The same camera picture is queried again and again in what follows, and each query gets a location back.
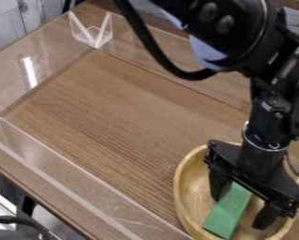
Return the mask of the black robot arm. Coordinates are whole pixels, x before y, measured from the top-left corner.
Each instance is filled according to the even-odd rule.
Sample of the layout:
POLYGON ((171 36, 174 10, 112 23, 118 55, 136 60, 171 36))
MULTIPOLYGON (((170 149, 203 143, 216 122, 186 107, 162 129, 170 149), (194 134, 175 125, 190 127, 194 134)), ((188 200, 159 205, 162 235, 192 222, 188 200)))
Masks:
POLYGON ((208 142, 210 193, 219 200, 231 181, 246 187, 264 200, 252 221, 264 230, 299 209, 299 185, 283 163, 290 143, 299 140, 299 37, 273 0, 151 1, 188 32, 208 71, 238 71, 250 78, 243 142, 208 142))

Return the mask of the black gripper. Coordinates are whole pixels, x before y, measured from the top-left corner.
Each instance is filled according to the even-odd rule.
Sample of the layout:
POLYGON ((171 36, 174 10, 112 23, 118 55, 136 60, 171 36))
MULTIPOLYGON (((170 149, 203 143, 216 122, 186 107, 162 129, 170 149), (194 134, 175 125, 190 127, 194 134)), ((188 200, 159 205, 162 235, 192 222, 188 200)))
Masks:
POLYGON ((248 121, 242 144, 208 141, 210 195, 218 202, 236 183, 264 201, 252 227, 264 230, 279 217, 294 218, 299 209, 299 185, 285 168, 295 136, 281 121, 248 121))

